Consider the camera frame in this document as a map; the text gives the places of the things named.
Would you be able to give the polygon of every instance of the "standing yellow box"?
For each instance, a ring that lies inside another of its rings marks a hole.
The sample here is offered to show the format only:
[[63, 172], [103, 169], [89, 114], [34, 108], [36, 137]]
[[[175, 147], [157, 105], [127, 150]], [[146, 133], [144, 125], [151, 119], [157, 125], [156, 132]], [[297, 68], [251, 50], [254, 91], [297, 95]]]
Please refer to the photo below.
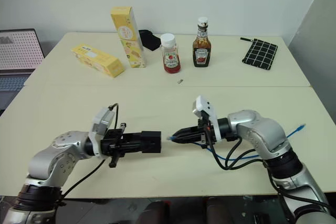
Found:
[[132, 68], [146, 66], [143, 46], [131, 6], [114, 7], [111, 17]]
[[71, 51], [75, 53], [76, 58], [81, 63], [106, 73], [109, 76], [116, 77], [124, 71], [124, 67], [118, 58], [86, 44], [81, 44]]

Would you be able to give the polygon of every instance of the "black cloth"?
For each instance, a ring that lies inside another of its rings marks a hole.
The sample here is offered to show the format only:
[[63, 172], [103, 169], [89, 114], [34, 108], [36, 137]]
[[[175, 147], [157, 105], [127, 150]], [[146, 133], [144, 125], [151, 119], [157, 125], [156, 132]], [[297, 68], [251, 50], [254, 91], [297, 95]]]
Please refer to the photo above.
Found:
[[161, 41], [157, 36], [154, 36], [153, 33], [149, 30], [139, 30], [140, 38], [142, 45], [149, 50], [156, 50], [161, 45]]
[[257, 68], [270, 70], [278, 46], [260, 39], [254, 39], [251, 41], [252, 46], [247, 51], [247, 54], [242, 62]]

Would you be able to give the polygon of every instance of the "white bottle cap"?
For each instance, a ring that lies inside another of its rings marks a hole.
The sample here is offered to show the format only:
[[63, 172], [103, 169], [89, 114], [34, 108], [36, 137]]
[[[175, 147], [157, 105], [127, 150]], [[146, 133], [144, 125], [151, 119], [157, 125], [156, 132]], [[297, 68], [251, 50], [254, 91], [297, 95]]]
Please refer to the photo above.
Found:
[[173, 34], [163, 34], [160, 39], [161, 45], [164, 47], [173, 47], [176, 44], [175, 36]]
[[207, 17], [199, 17], [198, 18], [198, 25], [199, 26], [207, 26], [208, 25], [208, 18]]

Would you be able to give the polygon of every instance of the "laptop keyboard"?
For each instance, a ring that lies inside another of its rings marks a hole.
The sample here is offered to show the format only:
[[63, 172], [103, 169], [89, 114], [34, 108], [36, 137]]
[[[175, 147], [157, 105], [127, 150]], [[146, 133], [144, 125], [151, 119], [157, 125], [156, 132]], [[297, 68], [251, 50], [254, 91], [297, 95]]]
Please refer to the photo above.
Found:
[[28, 77], [0, 78], [0, 91], [20, 91]]

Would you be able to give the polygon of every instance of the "laptop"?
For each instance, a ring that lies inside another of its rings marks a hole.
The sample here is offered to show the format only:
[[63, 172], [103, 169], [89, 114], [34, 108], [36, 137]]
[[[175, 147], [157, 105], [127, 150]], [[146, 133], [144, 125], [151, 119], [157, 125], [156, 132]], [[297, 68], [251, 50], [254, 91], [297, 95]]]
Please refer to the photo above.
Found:
[[34, 29], [0, 30], [0, 115], [43, 59]]

